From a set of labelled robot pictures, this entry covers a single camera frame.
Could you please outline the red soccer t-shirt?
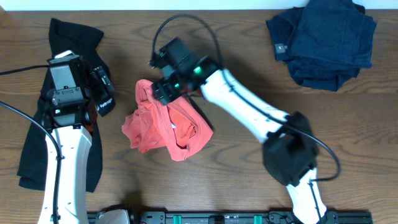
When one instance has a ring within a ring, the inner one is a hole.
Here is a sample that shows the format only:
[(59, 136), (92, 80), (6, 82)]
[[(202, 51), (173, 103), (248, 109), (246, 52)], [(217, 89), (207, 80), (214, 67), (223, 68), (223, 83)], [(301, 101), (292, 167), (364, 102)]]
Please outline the red soccer t-shirt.
[(213, 130), (187, 98), (163, 105), (154, 98), (152, 82), (145, 79), (136, 83), (135, 96), (137, 109), (122, 125), (130, 148), (144, 153), (166, 147), (172, 160), (184, 161), (211, 139)]

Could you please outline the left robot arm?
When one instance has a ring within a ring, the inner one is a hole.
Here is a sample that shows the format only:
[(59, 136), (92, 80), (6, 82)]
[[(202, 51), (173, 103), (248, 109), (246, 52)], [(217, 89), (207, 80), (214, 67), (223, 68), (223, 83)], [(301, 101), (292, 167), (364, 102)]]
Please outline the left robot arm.
[(89, 214), (86, 168), (100, 112), (98, 99), (114, 91), (102, 67), (91, 68), (71, 50), (49, 60), (55, 87), (45, 101), (47, 174), (39, 223), (130, 223), (125, 208)]

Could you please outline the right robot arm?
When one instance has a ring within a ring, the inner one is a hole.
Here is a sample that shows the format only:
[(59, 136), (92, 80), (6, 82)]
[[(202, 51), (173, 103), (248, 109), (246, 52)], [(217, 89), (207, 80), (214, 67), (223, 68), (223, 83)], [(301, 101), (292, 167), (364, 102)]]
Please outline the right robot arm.
[(153, 51), (149, 65), (163, 74), (152, 86), (156, 100), (168, 105), (200, 91), (205, 100), (224, 109), (259, 140), (264, 167), (287, 188), (296, 219), (323, 223), (326, 206), (315, 181), (319, 149), (303, 114), (288, 114), (266, 103), (220, 62), (208, 56), (198, 58), (179, 38)]

